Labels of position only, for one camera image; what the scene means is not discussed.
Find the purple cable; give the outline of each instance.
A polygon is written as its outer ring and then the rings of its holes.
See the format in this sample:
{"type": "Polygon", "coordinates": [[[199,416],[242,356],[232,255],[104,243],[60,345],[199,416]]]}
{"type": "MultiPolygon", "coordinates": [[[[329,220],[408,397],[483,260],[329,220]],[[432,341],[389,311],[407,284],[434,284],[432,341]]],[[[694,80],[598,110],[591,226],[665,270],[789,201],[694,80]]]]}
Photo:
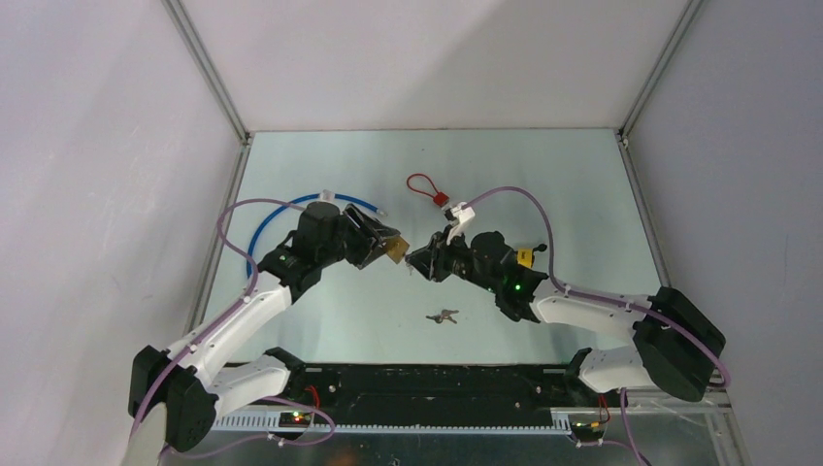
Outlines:
{"type": "MultiPolygon", "coordinates": [[[[577,442],[578,442],[577,437],[575,437],[575,434],[572,434],[570,437],[567,437],[567,439],[571,440],[572,443],[574,443],[574,444],[577,444],[577,442]]],[[[603,445],[613,445],[615,447],[621,447],[622,449],[627,449],[628,451],[634,452],[632,450],[632,448],[629,447],[628,445],[626,445],[622,442],[617,442],[615,440],[604,440],[602,444],[600,444],[598,442],[580,442],[581,447],[601,447],[603,445]]],[[[641,453],[641,458],[642,458],[642,461],[643,461],[643,463],[641,463],[641,464],[643,464],[645,466],[651,466],[651,461],[649,461],[648,458],[643,456],[642,453],[641,453]]]]}
{"type": "MultiPolygon", "coordinates": [[[[533,196],[529,191],[523,189],[522,187],[500,186],[500,187],[495,187],[494,189],[490,189],[490,190],[482,193],[480,196],[478,196],[475,199],[472,199],[471,201],[466,203],[465,207],[472,207],[475,204],[477,204],[478,202],[482,201],[483,199],[491,196],[492,194],[496,194],[496,193],[501,192],[501,191],[519,192],[520,194],[526,196],[530,201],[532,201],[532,204],[534,204],[535,207],[537,207],[538,211],[540,212],[541,217],[543,218],[543,224],[545,225],[545,231],[548,234],[548,279],[551,281],[551,283],[554,285],[554,287],[557,288],[558,291],[562,291],[563,293],[566,293],[567,291],[566,291],[565,284],[561,283],[559,280],[557,280],[557,278],[554,275],[554,234],[551,231],[551,223],[549,223],[549,221],[548,221],[548,215],[545,213],[545,209],[543,208],[543,205],[541,205],[540,201],[538,201],[537,198],[535,198],[535,196],[533,196]]],[[[583,299],[587,299],[587,300],[590,300],[590,301],[609,304],[609,305],[617,306],[617,307],[620,307],[620,308],[625,307],[626,305],[628,305],[629,308],[632,311],[637,311],[637,312],[643,313],[647,316],[651,316],[653,318],[656,318],[657,320],[660,320],[664,324],[669,325],[677,333],[679,333],[686,340],[688,340],[689,343],[691,343],[698,350],[700,350],[700,352],[702,352],[711,361],[711,363],[714,364],[714,366],[720,372],[720,375],[723,378],[723,382],[721,382],[721,383],[711,383],[709,386],[725,388],[725,387],[729,386],[729,384],[731,383],[732,376],[729,373],[729,370],[726,368],[726,366],[722,362],[720,362],[720,358],[718,358],[711,351],[711,349],[709,349],[706,345],[704,345],[703,342],[698,340],[697,337],[692,335],[691,332],[689,332],[682,325],[680,325],[677,322],[671,320],[670,318],[668,318],[666,316],[663,316],[660,313],[657,313],[657,312],[652,311],[650,309],[644,308],[643,306],[639,306],[639,305],[634,304],[634,303],[629,303],[627,301],[621,301],[621,300],[618,300],[618,299],[609,298],[607,296],[600,296],[598,294],[586,293],[586,292],[583,292],[583,291],[576,291],[576,290],[573,290],[573,289],[570,289],[568,291],[568,294],[570,296],[576,296],[578,298],[583,298],[583,299]]]]}
{"type": "MultiPolygon", "coordinates": [[[[223,242],[230,250],[236,252],[237,254],[241,255],[248,263],[252,265],[251,267],[251,278],[248,281],[248,286],[246,288],[246,292],[234,303],[232,304],[229,309],[225,310],[223,314],[221,314],[218,318],[216,318],[211,324],[209,324],[201,333],[200,335],[195,336],[192,340],[190,345],[199,345],[200,342],[205,340],[209,335],[211,335],[217,327],[219,327],[223,322],[225,322],[229,317],[231,317],[238,309],[243,306],[244,301],[243,299],[247,296],[250,296],[251,293],[254,292],[254,286],[257,284],[257,267],[254,267],[254,259],[251,258],[244,250],[235,246],[232,242],[226,238],[226,232],[223,231],[223,222],[225,221],[226,217],[231,214],[235,209],[240,206],[244,206],[246,204],[252,203],[266,203],[266,204],[278,204],[285,207],[290,207],[292,209],[297,209],[298,211],[303,211],[305,208],[290,204],[288,202],[279,201],[277,199],[264,199],[264,198],[255,198],[255,199],[246,199],[244,201],[235,202],[231,206],[227,207],[220,217],[217,219],[217,237],[223,242]]],[[[138,427],[140,427],[140,423],[143,422],[143,418],[146,416],[146,411],[148,410],[148,403],[151,401],[151,398],[154,397],[154,394],[157,393],[157,390],[160,388],[160,385],[163,384],[163,381],[169,377],[169,374],[172,370],[178,366],[180,361],[186,357],[187,354],[191,353],[189,346],[183,348],[180,353],[178,353],[172,361],[167,365],[160,375],[157,376],[157,379],[151,384],[148,388],[146,395],[143,397],[143,401],[140,403],[140,407],[137,409],[137,413],[134,414],[134,422],[131,424],[131,433],[129,437],[133,437],[134,433],[137,432],[138,427]]]]}
{"type": "Polygon", "coordinates": [[[204,459],[204,458],[208,458],[208,457],[211,457],[211,456],[221,454],[224,451],[232,449],[232,448],[236,447],[237,445],[244,444],[246,442],[251,442],[253,440],[268,440],[268,439],[270,439],[270,437],[269,437],[270,435],[271,435],[271,440],[277,440],[278,443],[283,442],[284,445],[293,445],[295,447],[308,447],[308,446],[317,445],[320,442],[325,442],[325,441],[329,440],[331,438],[331,436],[334,435],[335,431],[337,430],[337,425],[335,425],[334,420],[332,420],[332,418],[329,415],[325,414],[323,411],[319,410],[318,408],[314,408],[314,407],[307,406],[307,405],[302,405],[300,403],[295,403],[295,402],[290,401],[290,400],[286,400],[286,399],[283,399],[283,398],[278,398],[277,396],[268,396],[268,397],[263,398],[263,399],[266,400],[266,401],[274,401],[274,402],[280,403],[282,405],[290,406],[292,408],[296,408],[296,409],[301,410],[301,411],[308,411],[310,413],[314,413],[314,414],[322,417],[323,419],[325,419],[326,422],[328,422],[329,431],[325,435],[320,437],[319,439],[310,440],[310,441],[307,441],[307,442],[298,442],[296,440],[286,440],[286,439],[278,437],[274,434],[254,434],[254,435],[249,435],[248,437],[244,437],[242,439],[238,439],[238,440],[236,440],[236,441],[234,441],[234,442],[232,442],[228,445],[224,445],[224,446],[220,447],[219,449],[215,449],[215,450],[209,451],[207,453],[196,453],[196,454],[180,453],[178,451],[175,451],[174,449],[167,448],[167,449],[163,450],[163,452],[161,453],[161,456],[168,453],[168,452],[170,452],[171,454],[173,454],[175,456],[179,456],[179,457],[185,458],[185,459],[192,459],[192,460],[193,459],[204,459]]]}
{"type": "Polygon", "coordinates": [[[626,405],[629,403],[629,397],[626,395],[626,389],[620,389],[620,417],[623,418],[623,427],[626,428],[626,437],[629,438],[629,445],[631,446],[632,452],[635,454],[635,457],[638,459],[638,463],[643,465],[643,455],[641,451],[638,449],[638,444],[635,443],[635,436],[632,435],[632,428],[629,427],[629,416],[626,414],[626,405]]]}

